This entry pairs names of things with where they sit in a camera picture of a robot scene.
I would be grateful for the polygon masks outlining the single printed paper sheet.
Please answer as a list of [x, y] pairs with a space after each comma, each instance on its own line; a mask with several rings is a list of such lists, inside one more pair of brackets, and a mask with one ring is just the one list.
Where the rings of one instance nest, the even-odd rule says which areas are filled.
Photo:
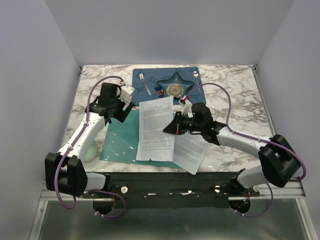
[[172, 96], [139, 103], [137, 161], [171, 162], [175, 137], [163, 132], [173, 120]]

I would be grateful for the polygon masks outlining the printed paper sheets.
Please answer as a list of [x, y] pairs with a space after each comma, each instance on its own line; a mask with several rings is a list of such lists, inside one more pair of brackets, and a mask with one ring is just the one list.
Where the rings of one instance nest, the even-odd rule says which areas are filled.
[[210, 147], [200, 135], [189, 133], [174, 137], [172, 162], [188, 173], [195, 175]]

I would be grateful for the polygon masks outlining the teal plastic folder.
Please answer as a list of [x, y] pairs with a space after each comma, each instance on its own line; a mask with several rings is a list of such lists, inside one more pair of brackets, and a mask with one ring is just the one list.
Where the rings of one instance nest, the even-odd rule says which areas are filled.
[[113, 118], [108, 125], [100, 160], [154, 167], [179, 168], [169, 161], [136, 161], [139, 143], [139, 111], [131, 110], [121, 123]]

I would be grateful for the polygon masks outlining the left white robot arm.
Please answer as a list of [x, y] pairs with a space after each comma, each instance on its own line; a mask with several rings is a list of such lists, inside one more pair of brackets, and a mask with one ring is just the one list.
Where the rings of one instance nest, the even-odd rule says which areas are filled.
[[98, 133], [111, 119], [124, 122], [132, 107], [131, 97], [135, 89], [128, 84], [105, 82], [100, 94], [89, 101], [77, 130], [57, 152], [45, 157], [46, 188], [60, 194], [80, 197], [86, 191], [94, 191], [104, 198], [110, 194], [111, 185], [103, 173], [86, 172], [82, 160]]

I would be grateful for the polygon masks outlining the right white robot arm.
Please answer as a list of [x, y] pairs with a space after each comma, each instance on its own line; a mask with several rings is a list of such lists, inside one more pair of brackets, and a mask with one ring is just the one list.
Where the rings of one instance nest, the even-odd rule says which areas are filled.
[[172, 135], [198, 132], [208, 143], [240, 150], [260, 161], [259, 166], [240, 170], [226, 184], [230, 194], [241, 196], [248, 189], [261, 184], [283, 188], [302, 166], [294, 157], [294, 151], [287, 140], [279, 134], [269, 139], [244, 133], [236, 134], [229, 130], [225, 123], [215, 121], [210, 109], [203, 102], [193, 104], [191, 112], [191, 117], [180, 111], [176, 112], [163, 132]]

